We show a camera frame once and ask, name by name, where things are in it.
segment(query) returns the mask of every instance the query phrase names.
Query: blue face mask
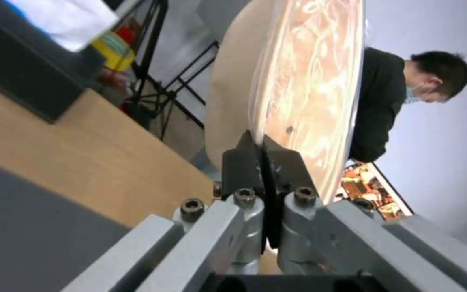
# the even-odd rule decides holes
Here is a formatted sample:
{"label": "blue face mask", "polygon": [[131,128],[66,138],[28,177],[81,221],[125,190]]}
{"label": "blue face mask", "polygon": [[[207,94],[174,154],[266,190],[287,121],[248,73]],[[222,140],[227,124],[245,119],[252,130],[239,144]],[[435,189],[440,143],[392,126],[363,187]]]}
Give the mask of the blue face mask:
{"label": "blue face mask", "polygon": [[419,97],[417,97],[417,96],[413,96],[413,91],[414,91],[414,89],[416,89],[417,87],[407,87],[407,88],[406,88],[406,99],[405,99],[405,101],[404,101],[404,104],[410,105],[410,104],[412,104],[412,103],[421,101],[421,98],[419,98]]}

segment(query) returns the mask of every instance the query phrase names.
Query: wooden table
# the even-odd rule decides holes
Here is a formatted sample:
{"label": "wooden table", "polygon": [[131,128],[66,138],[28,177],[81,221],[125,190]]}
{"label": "wooden table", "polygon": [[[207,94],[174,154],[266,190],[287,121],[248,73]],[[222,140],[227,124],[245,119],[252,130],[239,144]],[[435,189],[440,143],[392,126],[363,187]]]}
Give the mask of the wooden table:
{"label": "wooden table", "polygon": [[212,197],[210,179],[92,90],[53,125],[0,94],[0,167],[130,228]]}

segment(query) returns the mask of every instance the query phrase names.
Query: white paper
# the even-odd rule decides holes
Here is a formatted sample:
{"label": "white paper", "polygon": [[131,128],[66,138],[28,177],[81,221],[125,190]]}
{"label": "white paper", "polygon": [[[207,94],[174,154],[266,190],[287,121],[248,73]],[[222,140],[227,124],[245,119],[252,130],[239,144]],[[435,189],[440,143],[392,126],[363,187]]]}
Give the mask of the white paper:
{"label": "white paper", "polygon": [[7,0],[57,44],[79,52],[118,17],[102,0]]}

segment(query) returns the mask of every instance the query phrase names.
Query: black box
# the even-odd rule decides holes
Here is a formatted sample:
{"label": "black box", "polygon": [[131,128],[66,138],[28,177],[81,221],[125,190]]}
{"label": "black box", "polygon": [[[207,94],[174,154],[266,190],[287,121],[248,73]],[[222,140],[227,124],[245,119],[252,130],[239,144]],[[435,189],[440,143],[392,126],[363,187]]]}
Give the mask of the black box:
{"label": "black box", "polygon": [[55,122],[96,80],[104,58],[65,50],[0,0],[0,92]]}

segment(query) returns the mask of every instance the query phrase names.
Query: black hair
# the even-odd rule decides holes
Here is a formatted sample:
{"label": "black hair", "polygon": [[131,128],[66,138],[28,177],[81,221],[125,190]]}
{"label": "black hair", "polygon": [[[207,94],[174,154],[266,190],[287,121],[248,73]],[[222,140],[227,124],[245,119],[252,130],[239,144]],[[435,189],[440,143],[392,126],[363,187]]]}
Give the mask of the black hair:
{"label": "black hair", "polygon": [[412,55],[411,60],[417,68],[425,73],[431,73],[443,81],[435,92],[452,98],[459,94],[467,85],[467,63],[461,54],[430,51]]}

